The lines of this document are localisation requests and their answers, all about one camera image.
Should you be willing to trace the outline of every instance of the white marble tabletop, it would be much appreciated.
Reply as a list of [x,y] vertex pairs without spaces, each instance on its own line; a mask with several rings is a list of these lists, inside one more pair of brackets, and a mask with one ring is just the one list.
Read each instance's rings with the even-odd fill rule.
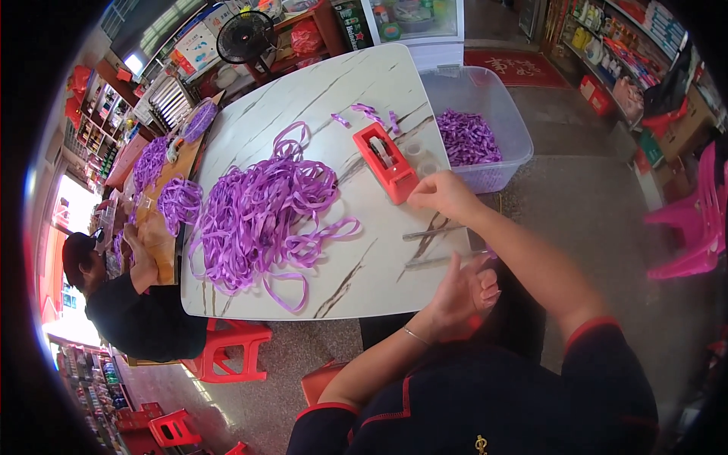
[[[467,253],[467,233],[457,229],[402,240],[403,234],[454,222],[430,210],[415,211],[406,203],[394,206],[389,201],[352,140],[354,133],[371,124],[363,113],[349,108],[354,103],[376,108],[388,127],[388,113],[393,110],[400,119],[401,134],[395,136],[391,130],[389,134],[400,150],[419,142],[442,169],[449,168],[430,103],[402,44],[339,55],[247,94],[226,107],[212,126],[197,179],[205,195],[231,165],[247,167],[269,158],[274,137],[289,124],[303,120],[311,131],[304,158],[325,163],[339,178],[340,197],[322,217],[322,226],[354,216],[362,229],[351,239],[326,241],[324,255],[313,269],[295,269],[309,283],[308,301],[297,314],[276,304],[262,282],[231,297],[195,278],[187,259],[187,239],[181,276],[185,311],[227,319],[338,319],[412,312],[430,301],[445,275],[447,261],[416,271],[405,271],[405,263],[448,257],[453,250]],[[351,122],[351,127],[332,120],[334,112]],[[303,226],[302,232],[309,227]],[[202,248],[192,261],[195,270],[204,269]],[[301,299],[300,281],[274,280],[272,286],[291,306]]]

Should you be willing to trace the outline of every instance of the person sitting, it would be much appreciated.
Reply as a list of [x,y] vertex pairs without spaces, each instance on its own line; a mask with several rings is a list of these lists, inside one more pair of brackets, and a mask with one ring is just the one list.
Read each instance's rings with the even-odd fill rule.
[[83,293],[86,317],[119,351],[160,363],[195,358],[205,348],[207,318],[185,313],[179,285],[154,285],[157,263],[137,234],[134,225],[124,225],[122,274],[112,280],[94,249],[96,239],[82,232],[69,235],[63,244],[68,284]]
[[[408,198],[498,255],[453,255],[431,302],[344,366],[298,415],[288,455],[648,454],[657,406],[604,301],[559,250],[483,205],[451,171]],[[464,341],[463,327],[490,311]],[[545,314],[566,344],[540,365]]]

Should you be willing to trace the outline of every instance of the silver bracelet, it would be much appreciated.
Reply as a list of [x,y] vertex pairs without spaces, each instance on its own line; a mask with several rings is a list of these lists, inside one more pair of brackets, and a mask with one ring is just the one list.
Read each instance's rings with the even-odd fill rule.
[[418,339],[418,340],[422,341],[423,343],[425,343],[425,344],[426,344],[427,346],[429,346],[429,347],[431,347],[431,346],[432,346],[432,345],[431,345],[430,343],[426,342],[426,341],[425,341],[424,339],[422,339],[422,338],[420,338],[419,336],[415,335],[415,334],[414,334],[414,333],[413,333],[413,332],[412,332],[412,331],[411,331],[410,329],[408,329],[408,328],[407,328],[407,326],[406,326],[406,325],[405,325],[404,327],[402,327],[402,329],[404,329],[404,331],[405,331],[406,333],[409,333],[410,335],[412,335],[412,336],[413,336],[413,337],[415,337],[416,339]]

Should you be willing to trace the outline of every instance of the black electric fan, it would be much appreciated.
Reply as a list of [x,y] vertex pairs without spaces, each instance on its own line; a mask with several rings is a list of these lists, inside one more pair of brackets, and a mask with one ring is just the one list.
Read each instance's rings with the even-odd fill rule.
[[274,40],[273,20],[260,11],[245,11],[233,16],[220,29],[218,54],[227,63],[257,63],[273,77],[261,56]]

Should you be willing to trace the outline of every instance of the woman's hand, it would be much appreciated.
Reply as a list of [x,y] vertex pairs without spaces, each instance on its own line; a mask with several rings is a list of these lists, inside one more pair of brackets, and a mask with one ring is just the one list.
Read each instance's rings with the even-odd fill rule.
[[490,256],[482,254],[460,268],[460,255],[453,253],[445,278],[423,310],[430,316],[430,333],[438,341],[467,338],[482,322],[480,314],[495,305],[500,296],[496,274],[492,269],[482,270],[488,259]]
[[423,178],[407,198],[416,209],[428,207],[467,225],[468,218],[483,204],[451,170]]

